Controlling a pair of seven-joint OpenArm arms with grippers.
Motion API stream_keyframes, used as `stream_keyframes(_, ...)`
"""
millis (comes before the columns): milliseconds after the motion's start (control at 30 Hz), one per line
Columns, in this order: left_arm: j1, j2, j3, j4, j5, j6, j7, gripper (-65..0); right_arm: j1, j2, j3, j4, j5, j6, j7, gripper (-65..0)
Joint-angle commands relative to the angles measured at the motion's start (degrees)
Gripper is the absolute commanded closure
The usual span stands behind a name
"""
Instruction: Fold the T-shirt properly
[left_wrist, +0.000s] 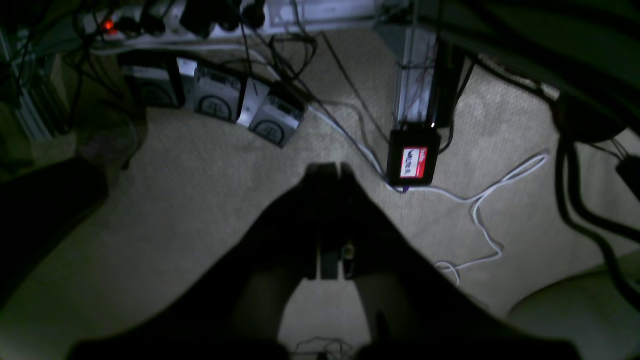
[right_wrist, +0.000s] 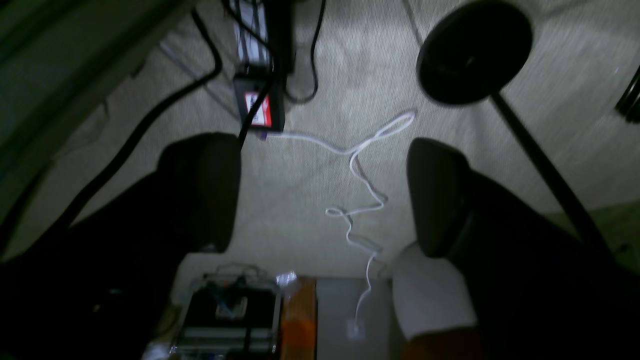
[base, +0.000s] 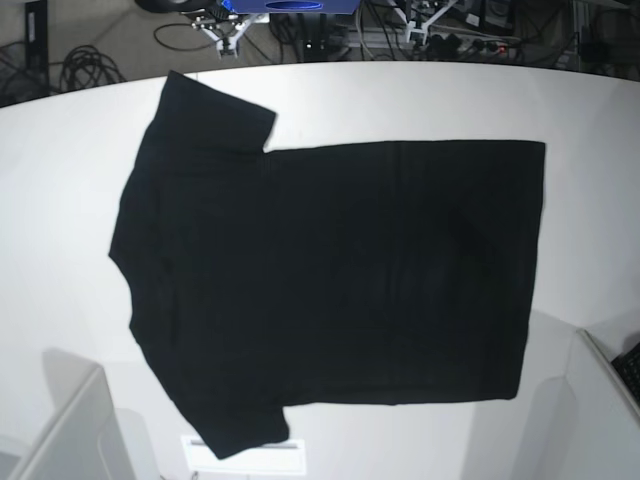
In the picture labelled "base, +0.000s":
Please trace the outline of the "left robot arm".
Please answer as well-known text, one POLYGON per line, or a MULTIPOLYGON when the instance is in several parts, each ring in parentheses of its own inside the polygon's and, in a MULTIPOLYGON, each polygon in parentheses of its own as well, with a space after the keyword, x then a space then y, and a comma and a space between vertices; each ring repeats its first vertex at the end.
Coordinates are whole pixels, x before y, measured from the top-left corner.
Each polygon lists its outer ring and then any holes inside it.
POLYGON ((421 10, 418 1, 406 1, 405 11, 401 15, 405 22, 404 36, 407 42, 417 42, 425 45, 430 35, 430 29, 440 20, 454 5, 457 0, 436 1, 433 12, 421 10))

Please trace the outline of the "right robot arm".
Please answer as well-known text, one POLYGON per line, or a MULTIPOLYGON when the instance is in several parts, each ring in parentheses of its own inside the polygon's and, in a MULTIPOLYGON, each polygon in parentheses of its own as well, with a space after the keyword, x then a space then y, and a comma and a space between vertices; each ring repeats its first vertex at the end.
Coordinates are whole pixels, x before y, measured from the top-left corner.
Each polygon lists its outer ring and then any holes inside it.
POLYGON ((210 38, 220 58, 238 57, 239 42, 246 36, 249 28, 269 22, 270 16, 268 13, 229 13, 225 18, 219 18, 209 10, 196 12, 190 21, 194 30, 210 38))

